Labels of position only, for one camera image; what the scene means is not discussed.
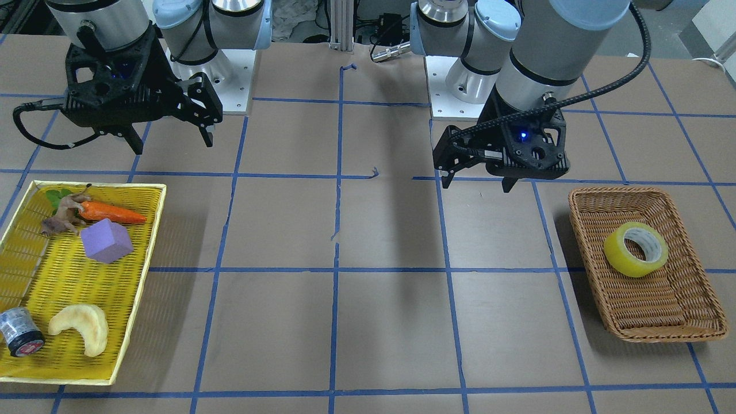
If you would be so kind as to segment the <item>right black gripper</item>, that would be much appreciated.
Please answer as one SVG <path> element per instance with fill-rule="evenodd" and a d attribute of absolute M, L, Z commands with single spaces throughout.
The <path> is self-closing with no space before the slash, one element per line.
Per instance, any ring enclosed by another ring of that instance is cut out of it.
<path fill-rule="evenodd" d="M 179 79 L 173 74 L 153 26 L 121 49 L 107 50 L 97 30 L 80 26 L 81 45 L 72 44 L 66 55 L 67 94 L 62 113 L 82 128 L 120 125 L 123 138 L 135 155 L 144 142 L 133 123 L 167 115 L 197 126 L 206 147 L 213 146 L 215 124 L 223 120 L 223 103 L 204 72 Z"/>

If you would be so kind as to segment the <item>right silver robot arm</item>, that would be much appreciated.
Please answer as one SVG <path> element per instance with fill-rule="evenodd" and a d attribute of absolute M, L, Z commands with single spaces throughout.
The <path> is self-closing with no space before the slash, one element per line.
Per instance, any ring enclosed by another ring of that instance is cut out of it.
<path fill-rule="evenodd" d="M 18 106 L 16 127 L 29 141 L 70 150 L 112 135 L 142 154 L 137 123 L 171 116 L 198 129 L 207 147 L 223 120 L 216 86 L 231 78 L 225 51 L 266 49 L 273 39 L 271 1 L 47 1 L 70 39 L 63 98 Z M 53 144 L 22 125 L 24 111 L 60 111 L 91 136 Z"/>

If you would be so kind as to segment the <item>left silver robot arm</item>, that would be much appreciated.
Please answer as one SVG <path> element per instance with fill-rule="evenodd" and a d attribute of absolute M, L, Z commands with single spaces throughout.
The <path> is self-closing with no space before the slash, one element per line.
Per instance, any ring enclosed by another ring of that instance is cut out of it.
<path fill-rule="evenodd" d="M 442 186 L 483 163 L 509 192 L 570 170 L 562 107 L 629 1 L 416 1 L 412 52 L 458 58 L 494 84 L 475 126 L 448 126 L 432 152 Z"/>

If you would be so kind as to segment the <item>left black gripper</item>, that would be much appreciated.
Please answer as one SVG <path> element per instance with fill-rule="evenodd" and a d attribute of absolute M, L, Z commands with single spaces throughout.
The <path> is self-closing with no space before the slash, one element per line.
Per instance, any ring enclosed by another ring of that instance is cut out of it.
<path fill-rule="evenodd" d="M 434 168 L 442 188 L 449 188 L 455 173 L 486 163 L 490 175 L 503 177 L 502 191 L 509 193 L 522 178 L 556 179 L 570 170 L 565 152 L 567 123 L 560 109 L 524 116 L 489 129 L 487 147 L 467 148 L 451 136 L 460 128 L 449 125 L 432 150 Z"/>

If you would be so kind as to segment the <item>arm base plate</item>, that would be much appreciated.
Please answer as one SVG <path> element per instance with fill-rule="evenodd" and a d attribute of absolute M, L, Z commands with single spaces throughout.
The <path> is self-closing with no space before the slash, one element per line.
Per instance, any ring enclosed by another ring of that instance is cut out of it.
<path fill-rule="evenodd" d="M 445 121 L 477 121 L 498 74 L 478 74 L 459 57 L 426 56 L 432 117 Z"/>
<path fill-rule="evenodd" d="M 187 65 L 171 62 L 173 73 L 181 79 L 189 79 L 197 72 L 206 73 L 227 115 L 249 113 L 252 97 L 252 81 L 256 69 L 258 51 L 249 49 L 224 49 L 212 60 Z"/>

